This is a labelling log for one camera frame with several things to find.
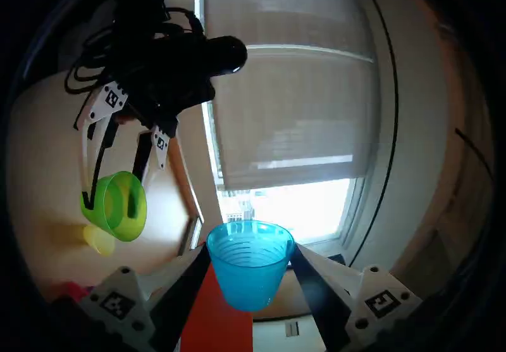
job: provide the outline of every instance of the cup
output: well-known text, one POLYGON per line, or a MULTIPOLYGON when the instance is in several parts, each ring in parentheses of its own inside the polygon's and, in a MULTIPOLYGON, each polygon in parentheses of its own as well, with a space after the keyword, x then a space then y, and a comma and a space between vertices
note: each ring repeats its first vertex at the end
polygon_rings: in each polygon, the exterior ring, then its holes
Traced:
POLYGON ((130 172, 118 172, 97 181, 93 210, 85 207, 81 197, 81 212, 91 223, 120 241, 138 238, 147 216, 144 188, 130 172))
POLYGON ((289 231, 257 220, 221 224, 206 243, 226 302, 241 311, 272 302, 295 249, 289 231))

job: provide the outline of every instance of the red surface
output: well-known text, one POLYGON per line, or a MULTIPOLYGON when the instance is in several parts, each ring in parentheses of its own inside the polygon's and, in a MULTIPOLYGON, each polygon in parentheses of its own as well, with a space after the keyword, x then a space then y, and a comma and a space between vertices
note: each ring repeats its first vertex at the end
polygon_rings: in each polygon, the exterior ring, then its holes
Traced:
POLYGON ((253 319, 225 302, 209 266, 181 335, 181 352, 252 352, 253 319))

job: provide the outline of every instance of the roller shade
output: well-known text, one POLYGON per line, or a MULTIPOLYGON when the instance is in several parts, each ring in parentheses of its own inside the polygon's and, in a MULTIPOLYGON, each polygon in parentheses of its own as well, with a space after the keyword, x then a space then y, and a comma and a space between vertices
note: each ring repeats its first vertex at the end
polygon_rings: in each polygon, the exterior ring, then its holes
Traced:
POLYGON ((249 47, 240 72, 213 81, 225 189, 365 175, 378 86, 354 0, 206 0, 206 24, 249 47))

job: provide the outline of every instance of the window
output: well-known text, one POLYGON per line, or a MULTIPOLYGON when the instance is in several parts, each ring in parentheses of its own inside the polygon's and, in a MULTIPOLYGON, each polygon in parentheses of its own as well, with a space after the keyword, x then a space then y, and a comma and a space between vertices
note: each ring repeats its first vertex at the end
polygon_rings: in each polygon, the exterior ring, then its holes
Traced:
POLYGON ((247 69, 214 80, 216 99, 202 105, 223 220, 262 220, 297 242, 343 244, 364 180, 348 177, 365 176, 374 142, 376 66, 359 5, 205 2, 195 0, 195 13, 207 35, 235 35, 249 49, 247 69))
POLYGON ((288 229, 297 242, 310 244, 342 236, 354 183, 354 179, 340 179, 254 190, 218 190, 218 199, 227 222, 275 223, 288 229))

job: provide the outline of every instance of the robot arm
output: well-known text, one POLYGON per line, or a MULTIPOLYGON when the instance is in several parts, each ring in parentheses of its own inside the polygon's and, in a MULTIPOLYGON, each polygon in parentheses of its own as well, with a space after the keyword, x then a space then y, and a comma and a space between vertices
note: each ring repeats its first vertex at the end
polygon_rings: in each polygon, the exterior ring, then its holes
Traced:
MULTIPOLYGON (((297 245, 292 266, 328 351, 356 351, 421 300, 381 267, 358 272, 297 245)), ((172 351, 209 268, 205 245, 149 275, 119 268, 80 302, 137 351, 172 351)))

